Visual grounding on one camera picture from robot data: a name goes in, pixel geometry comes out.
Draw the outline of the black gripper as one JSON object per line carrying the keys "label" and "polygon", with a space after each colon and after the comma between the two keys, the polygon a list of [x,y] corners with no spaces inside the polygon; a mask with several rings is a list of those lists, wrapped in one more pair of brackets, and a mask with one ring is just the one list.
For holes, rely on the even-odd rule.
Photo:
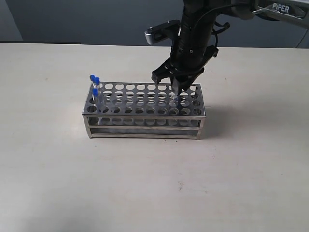
{"label": "black gripper", "polygon": [[[168,78],[173,93],[180,95],[182,90],[187,91],[204,72],[204,69],[200,68],[203,66],[204,53],[218,15],[214,8],[218,6],[217,0],[184,1],[179,38],[172,47],[170,61],[165,61],[152,71],[151,79],[155,84]],[[171,65],[179,71],[189,72],[180,72],[173,76]]]}

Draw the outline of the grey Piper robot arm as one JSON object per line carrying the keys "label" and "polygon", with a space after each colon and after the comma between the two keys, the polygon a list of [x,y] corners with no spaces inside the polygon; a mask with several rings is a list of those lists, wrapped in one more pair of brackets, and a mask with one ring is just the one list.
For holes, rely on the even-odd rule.
{"label": "grey Piper robot arm", "polygon": [[169,58],[152,71],[151,79],[159,84],[169,78],[175,95],[186,91],[204,72],[209,60],[217,56],[218,44],[209,45],[209,39],[230,28],[228,22],[216,21],[219,15],[242,20],[256,16],[309,27],[309,3],[305,0],[185,0],[183,4],[181,20],[170,20],[145,31],[149,45],[172,41]]}

